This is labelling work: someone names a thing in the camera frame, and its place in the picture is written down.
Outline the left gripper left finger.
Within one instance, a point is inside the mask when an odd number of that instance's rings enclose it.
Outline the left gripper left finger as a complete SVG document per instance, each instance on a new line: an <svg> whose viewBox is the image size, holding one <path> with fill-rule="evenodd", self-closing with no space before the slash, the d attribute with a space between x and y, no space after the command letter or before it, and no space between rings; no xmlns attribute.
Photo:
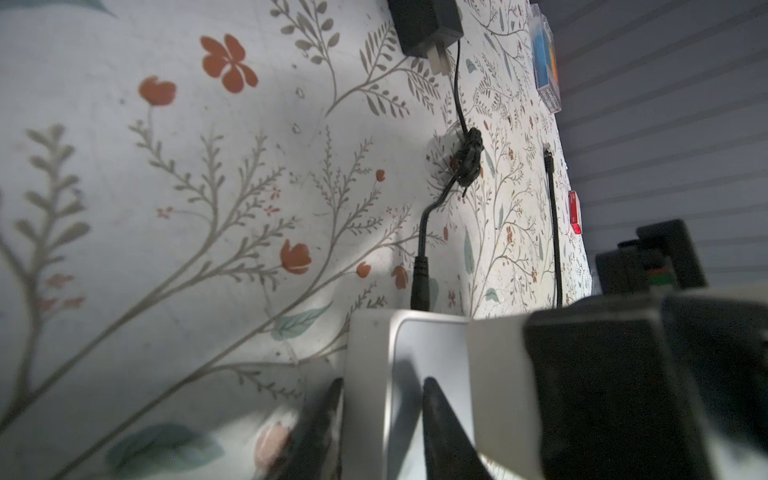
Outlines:
<svg viewBox="0 0 768 480"><path fill-rule="evenodd" d="M343 418L344 381L336 378L305 423L304 436L267 479L339 479Z"/></svg>

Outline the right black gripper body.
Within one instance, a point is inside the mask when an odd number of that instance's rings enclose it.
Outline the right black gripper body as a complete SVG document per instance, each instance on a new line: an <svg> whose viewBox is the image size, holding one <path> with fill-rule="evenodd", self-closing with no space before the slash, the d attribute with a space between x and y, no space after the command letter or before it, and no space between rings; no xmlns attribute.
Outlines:
<svg viewBox="0 0 768 480"><path fill-rule="evenodd" d="M679 291L707 286L685 222L668 220L636 229L636 237L595 258L605 295Z"/></svg>

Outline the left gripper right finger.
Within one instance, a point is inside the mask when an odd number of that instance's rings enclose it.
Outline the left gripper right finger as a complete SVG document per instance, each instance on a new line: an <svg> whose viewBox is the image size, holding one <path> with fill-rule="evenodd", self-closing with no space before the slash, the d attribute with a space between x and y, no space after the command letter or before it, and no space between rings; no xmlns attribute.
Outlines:
<svg viewBox="0 0 768 480"><path fill-rule="evenodd" d="M424 458L429 480L491 480L437 380L423 384Z"/></svg>

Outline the white network switch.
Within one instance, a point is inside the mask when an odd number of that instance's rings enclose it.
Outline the white network switch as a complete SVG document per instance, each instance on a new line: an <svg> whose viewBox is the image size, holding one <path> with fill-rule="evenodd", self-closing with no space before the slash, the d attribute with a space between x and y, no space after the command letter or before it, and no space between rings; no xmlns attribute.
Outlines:
<svg viewBox="0 0 768 480"><path fill-rule="evenodd" d="M468 318L367 309L350 321L344 368L341 476L424 479L422 389L437 380L474 435Z"/></svg>

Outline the black power adapter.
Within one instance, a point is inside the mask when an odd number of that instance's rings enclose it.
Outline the black power adapter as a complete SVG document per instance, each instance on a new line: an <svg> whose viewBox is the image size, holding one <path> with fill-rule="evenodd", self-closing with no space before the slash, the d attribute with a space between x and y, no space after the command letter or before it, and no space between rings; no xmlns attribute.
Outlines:
<svg viewBox="0 0 768 480"><path fill-rule="evenodd" d="M428 311L431 307L427 243L430 215L446 202L455 188L465 194L480 177L484 151L482 133L469 127L459 92L461 39L464 37L462 14L455 1L389 1L387 3L403 54L426 60L430 72L451 81L450 98L457 120L445 134L435 137L430 148L443 147L437 157L440 193L426 206L418 226L418 246L413 264L410 307Z"/></svg>

